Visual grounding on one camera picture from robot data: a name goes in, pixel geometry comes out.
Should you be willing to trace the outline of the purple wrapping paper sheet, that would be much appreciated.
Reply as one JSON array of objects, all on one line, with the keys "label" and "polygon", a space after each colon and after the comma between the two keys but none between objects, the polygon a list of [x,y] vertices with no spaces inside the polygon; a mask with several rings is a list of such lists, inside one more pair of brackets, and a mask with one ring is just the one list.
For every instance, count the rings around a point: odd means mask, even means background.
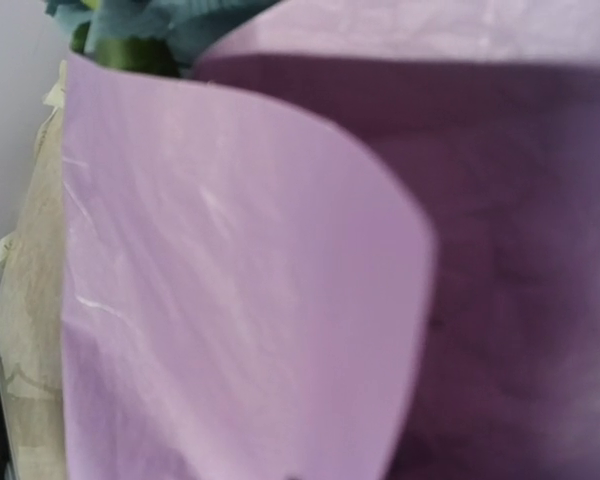
[{"label": "purple wrapping paper sheet", "polygon": [[600,479],[600,1],[284,1],[68,60],[72,479]]}]

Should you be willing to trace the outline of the blue fake flower bunch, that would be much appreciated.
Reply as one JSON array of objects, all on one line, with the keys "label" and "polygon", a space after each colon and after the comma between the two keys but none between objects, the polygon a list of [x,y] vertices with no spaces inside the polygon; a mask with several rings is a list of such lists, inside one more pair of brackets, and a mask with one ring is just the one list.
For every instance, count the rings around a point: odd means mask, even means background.
[{"label": "blue fake flower bunch", "polygon": [[235,1],[47,1],[70,49],[120,71],[180,78],[216,41],[276,3]]}]

